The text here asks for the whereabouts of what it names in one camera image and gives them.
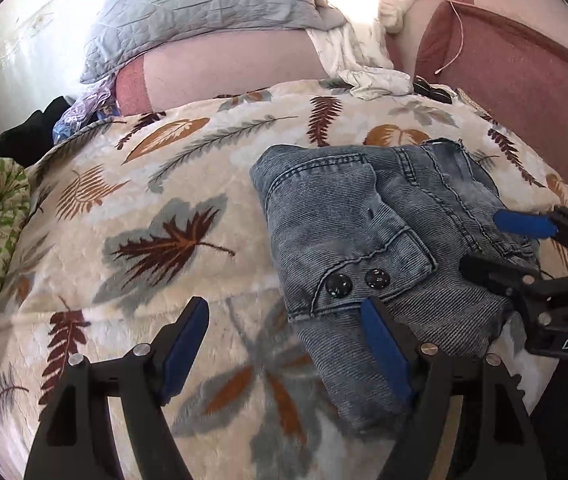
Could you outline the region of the blue denim pants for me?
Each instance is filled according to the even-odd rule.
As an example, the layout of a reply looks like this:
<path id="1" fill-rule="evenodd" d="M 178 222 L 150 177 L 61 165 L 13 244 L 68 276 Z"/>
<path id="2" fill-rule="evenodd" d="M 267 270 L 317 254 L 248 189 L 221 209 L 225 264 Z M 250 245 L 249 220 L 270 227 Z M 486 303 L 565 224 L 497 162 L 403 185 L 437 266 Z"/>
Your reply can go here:
<path id="1" fill-rule="evenodd" d="M 357 431 L 398 425 L 407 408 L 365 340 L 365 299 L 380 299 L 418 339 L 451 356 L 480 356 L 510 304 L 467 282 L 460 259 L 480 254 L 538 267 L 534 242 L 495 226 L 500 194 L 455 141 L 276 145 L 250 177 L 289 322 L 340 417 Z"/>

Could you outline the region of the black clothing pile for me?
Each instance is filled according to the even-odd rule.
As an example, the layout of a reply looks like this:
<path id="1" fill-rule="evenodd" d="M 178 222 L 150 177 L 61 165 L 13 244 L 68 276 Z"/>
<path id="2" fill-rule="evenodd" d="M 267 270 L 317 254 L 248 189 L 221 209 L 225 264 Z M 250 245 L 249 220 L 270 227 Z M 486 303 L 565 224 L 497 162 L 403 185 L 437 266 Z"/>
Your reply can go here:
<path id="1" fill-rule="evenodd" d="M 35 110 L 22 124 L 0 134 L 0 158 L 28 168 L 38 162 L 72 130 L 65 124 L 75 103 L 66 96 L 53 100 L 45 110 Z"/>

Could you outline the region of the black sunglasses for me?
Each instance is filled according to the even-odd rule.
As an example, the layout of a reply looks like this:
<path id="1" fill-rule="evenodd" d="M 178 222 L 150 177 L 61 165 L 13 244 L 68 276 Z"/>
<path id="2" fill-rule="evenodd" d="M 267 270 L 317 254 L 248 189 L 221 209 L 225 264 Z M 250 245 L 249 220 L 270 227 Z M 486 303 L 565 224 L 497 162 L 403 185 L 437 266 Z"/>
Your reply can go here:
<path id="1" fill-rule="evenodd" d="M 421 76 L 413 78 L 413 91 L 418 96 L 444 104 L 453 104 L 458 99 L 453 89 L 442 86 L 442 84 L 430 84 Z"/>

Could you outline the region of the leaf pattern fleece blanket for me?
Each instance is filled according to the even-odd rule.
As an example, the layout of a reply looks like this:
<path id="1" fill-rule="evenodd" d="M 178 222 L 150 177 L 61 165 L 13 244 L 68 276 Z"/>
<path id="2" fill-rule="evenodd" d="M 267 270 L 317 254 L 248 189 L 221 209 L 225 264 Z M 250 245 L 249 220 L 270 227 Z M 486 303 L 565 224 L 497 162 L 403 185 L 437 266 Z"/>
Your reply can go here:
<path id="1" fill-rule="evenodd" d="M 165 417 L 198 479 L 372 479 L 390 451 L 342 424 L 288 324 L 249 170 L 273 145 L 464 144 L 508 206 L 568 206 L 568 184 L 467 99 L 363 101 L 278 84 L 118 118 L 27 171 L 31 212 L 0 293 L 0 476 L 26 468 L 68 356 L 122 356 L 187 300 L 211 323 Z"/>

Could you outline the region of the white crumpled floral sheet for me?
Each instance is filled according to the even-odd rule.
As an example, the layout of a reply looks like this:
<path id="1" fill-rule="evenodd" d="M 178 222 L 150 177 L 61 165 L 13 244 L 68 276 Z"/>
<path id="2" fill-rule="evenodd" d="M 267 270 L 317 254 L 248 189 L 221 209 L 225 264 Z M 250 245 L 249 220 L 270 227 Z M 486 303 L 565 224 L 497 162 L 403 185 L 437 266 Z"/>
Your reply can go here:
<path id="1" fill-rule="evenodd" d="M 322 32 L 308 29 L 325 73 L 350 86 L 357 99 L 406 96 L 413 79 L 391 61 L 387 36 L 401 32 L 416 0 L 314 0 L 320 11 L 336 11 L 345 22 Z"/>

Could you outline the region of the purple plastic bag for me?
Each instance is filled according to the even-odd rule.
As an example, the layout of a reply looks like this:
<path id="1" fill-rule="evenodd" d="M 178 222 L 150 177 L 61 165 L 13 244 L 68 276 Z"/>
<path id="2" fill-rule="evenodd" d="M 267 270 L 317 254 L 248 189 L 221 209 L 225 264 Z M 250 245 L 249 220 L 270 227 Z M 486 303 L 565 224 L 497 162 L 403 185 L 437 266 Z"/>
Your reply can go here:
<path id="1" fill-rule="evenodd" d="M 74 136 L 83 127 L 108 117 L 120 115 L 115 91 L 115 76 L 95 82 L 73 102 L 52 130 L 53 144 Z"/>

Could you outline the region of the pink long bolster pillow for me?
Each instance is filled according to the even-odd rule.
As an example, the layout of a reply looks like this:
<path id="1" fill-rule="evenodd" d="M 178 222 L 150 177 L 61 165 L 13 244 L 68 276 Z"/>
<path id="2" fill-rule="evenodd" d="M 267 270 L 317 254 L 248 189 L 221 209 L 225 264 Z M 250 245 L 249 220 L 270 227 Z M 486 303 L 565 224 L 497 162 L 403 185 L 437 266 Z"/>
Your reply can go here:
<path id="1" fill-rule="evenodd" d="M 135 115 L 326 76 L 303 30 L 211 32 L 138 56 L 118 73 L 115 91 L 121 113 Z"/>

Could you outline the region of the grey quilted pillow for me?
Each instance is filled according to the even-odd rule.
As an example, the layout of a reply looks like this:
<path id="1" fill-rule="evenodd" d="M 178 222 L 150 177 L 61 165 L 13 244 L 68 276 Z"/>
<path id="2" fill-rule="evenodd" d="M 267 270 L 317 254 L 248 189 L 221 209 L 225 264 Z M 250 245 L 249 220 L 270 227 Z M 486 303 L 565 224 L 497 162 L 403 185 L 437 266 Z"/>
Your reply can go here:
<path id="1" fill-rule="evenodd" d="M 81 84 L 94 84 L 166 42 L 209 32 L 318 29 L 346 23 L 314 0 L 105 0 L 86 45 Z"/>

